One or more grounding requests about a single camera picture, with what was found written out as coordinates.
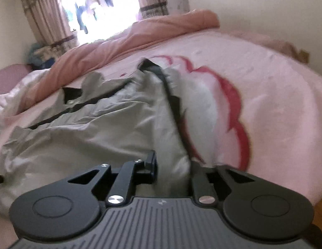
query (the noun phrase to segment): white pillow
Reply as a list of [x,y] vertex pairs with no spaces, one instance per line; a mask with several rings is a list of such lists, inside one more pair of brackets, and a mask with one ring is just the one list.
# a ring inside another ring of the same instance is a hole
[[39,82],[50,69],[36,70],[25,76],[9,93],[0,95],[0,120],[17,115],[21,99],[27,90]]

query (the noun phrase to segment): wall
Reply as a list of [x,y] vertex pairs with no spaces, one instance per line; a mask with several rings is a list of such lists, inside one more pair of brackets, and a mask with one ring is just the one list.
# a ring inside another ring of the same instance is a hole
[[285,39],[311,53],[322,75],[322,0],[189,0],[191,9],[211,9],[222,29],[242,29]]
[[0,0],[0,69],[25,63],[29,48],[35,42],[21,0]]

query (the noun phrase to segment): silver screw head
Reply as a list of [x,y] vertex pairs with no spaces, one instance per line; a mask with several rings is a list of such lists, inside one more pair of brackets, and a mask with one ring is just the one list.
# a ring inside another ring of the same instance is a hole
[[204,195],[199,198],[199,202],[202,204],[212,204],[214,203],[214,201],[215,201],[215,198],[213,198],[210,195]]
[[121,195],[112,195],[108,198],[108,202],[111,204],[120,204],[124,201]]

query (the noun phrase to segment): black strap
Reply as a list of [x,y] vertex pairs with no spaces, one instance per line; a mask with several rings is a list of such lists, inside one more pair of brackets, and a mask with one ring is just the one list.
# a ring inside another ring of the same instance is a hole
[[62,111],[62,112],[60,112],[60,113],[58,113],[58,114],[56,114],[56,115],[54,115],[54,116],[52,116],[52,117],[50,117],[48,119],[42,120],[42,121],[40,121],[40,122],[38,122],[38,123],[36,123],[34,125],[29,126],[28,128],[34,130],[34,129],[38,128],[40,125],[44,125],[46,123],[51,123],[52,121],[56,120],[57,118],[59,118],[60,116],[62,116],[65,113],[76,112],[76,111],[80,110],[81,108],[83,108],[84,106],[89,105],[89,104],[94,105],[101,99],[109,98],[109,97],[115,95],[115,93],[117,93],[120,90],[122,90],[130,82],[131,81],[125,82],[123,85],[117,87],[114,90],[111,90],[109,92],[106,92],[105,94],[102,94],[102,95],[99,95],[99,96],[94,97],[92,99],[89,99],[89,100],[87,100],[87,101],[85,101],[83,103],[76,104],[73,107],[69,107],[69,108],[65,109],[64,111]]
[[185,150],[189,154],[190,144],[188,143],[186,138],[183,136],[181,129],[180,129],[180,125],[181,125],[181,99],[170,93],[170,89],[169,89],[169,85],[168,85],[166,76],[163,73],[163,71],[161,70],[160,66],[158,66],[157,64],[154,64],[149,59],[144,59],[138,65],[138,69],[142,72],[144,72],[144,71],[152,72],[162,81],[162,84],[163,84],[163,87],[166,92],[167,99],[168,99],[168,102],[170,105],[170,109],[173,114],[176,126],[177,126],[178,134],[180,135],[180,138],[181,138],[181,141],[183,143]]

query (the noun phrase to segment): round black pad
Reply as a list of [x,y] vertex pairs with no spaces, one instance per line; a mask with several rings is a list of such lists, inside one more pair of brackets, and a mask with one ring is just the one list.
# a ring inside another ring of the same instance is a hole
[[263,216],[279,217],[289,212],[290,205],[277,195],[261,195],[251,201],[251,207]]
[[57,218],[71,211],[73,202],[59,195],[39,199],[33,205],[36,214],[45,218]]
[[60,241],[79,235],[97,221],[97,199],[84,185],[59,181],[21,195],[9,215],[19,238]]
[[235,229],[263,241],[295,238],[313,220],[313,207],[304,196],[268,182],[241,184],[223,209]]

